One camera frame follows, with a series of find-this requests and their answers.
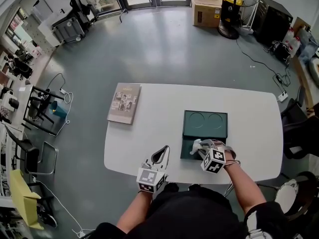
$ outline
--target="white container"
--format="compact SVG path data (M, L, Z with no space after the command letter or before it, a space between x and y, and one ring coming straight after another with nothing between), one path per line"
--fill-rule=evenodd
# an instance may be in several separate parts
M293 58L300 47L300 38L296 36L289 42L290 56Z
M289 43L292 41L292 39L294 38L294 30L292 27L289 27L287 34L285 35L285 38L283 40L283 43L286 45L289 45Z

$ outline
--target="forearm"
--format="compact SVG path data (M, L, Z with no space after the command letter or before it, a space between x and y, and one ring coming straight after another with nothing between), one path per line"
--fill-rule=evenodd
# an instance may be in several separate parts
M257 184L241 169L238 163L225 166L225 170L233 182L236 197L245 214L252 207L266 202Z
M123 232L128 233L138 224L142 223L145 220L152 197L153 195L151 193L144 191L139 192L120 217L116 226Z

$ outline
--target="book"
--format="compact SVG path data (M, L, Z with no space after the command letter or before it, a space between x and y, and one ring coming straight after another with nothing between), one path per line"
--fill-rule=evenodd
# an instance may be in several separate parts
M141 85L137 83L118 83L112 99L108 120L132 124L141 88Z

